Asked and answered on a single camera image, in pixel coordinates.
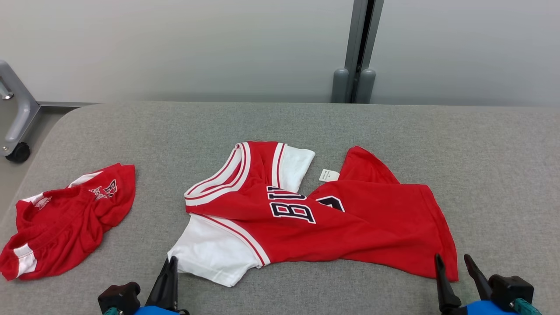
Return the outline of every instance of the white label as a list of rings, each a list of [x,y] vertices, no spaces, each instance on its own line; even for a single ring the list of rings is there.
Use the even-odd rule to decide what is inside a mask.
[[[338,172],[335,172],[333,170],[323,169],[323,172],[321,172],[321,176],[319,177],[319,180],[322,182],[332,182],[334,180],[338,180],[339,176],[340,174]]]

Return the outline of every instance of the white wall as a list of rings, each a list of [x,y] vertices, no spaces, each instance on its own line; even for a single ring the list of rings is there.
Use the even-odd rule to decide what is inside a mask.
[[[352,1],[3,1],[0,59],[38,101],[328,102]]]
[[[385,0],[376,104],[560,106],[560,2]]]

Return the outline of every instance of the clothing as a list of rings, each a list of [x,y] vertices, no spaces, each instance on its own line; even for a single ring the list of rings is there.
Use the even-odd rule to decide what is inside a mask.
[[[427,186],[400,184],[354,147],[339,180],[303,196],[314,155],[278,142],[237,144],[218,173],[185,193],[190,222],[168,252],[179,271],[233,286],[253,267],[342,258],[435,278],[440,253],[458,281],[455,244]]]
[[[31,280],[76,267],[127,215],[134,193],[134,165],[115,164],[18,201],[17,234],[0,254],[2,275]]]

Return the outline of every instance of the black wheel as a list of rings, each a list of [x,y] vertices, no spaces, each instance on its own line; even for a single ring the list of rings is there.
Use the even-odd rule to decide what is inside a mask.
[[[27,145],[27,143],[20,142],[13,149],[12,153],[10,155],[6,156],[6,159],[8,159],[8,161],[12,161],[14,163],[23,163],[23,162],[27,161],[27,159],[29,158],[29,155],[31,155],[31,150],[29,149],[29,146]]]

